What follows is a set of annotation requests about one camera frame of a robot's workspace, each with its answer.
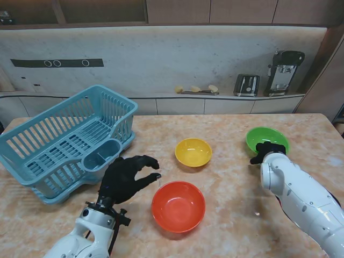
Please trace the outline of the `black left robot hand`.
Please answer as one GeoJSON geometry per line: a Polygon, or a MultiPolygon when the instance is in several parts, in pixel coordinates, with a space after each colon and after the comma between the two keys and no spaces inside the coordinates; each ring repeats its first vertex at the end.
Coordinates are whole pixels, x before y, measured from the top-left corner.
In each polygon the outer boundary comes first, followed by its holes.
{"type": "Polygon", "coordinates": [[[119,157],[108,167],[103,176],[97,203],[112,207],[131,199],[138,191],[161,178],[159,173],[151,173],[136,180],[136,174],[144,167],[160,168],[158,161],[150,156],[119,157]]]}

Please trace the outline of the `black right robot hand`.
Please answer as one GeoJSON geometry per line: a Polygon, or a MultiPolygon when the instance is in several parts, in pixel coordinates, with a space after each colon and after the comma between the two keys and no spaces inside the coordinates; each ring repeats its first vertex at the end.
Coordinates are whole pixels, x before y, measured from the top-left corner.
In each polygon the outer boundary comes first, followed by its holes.
{"type": "Polygon", "coordinates": [[[251,164],[261,164],[264,157],[269,153],[282,153],[286,154],[286,148],[284,145],[274,144],[269,141],[264,143],[258,143],[256,145],[257,156],[250,159],[251,164]]]}

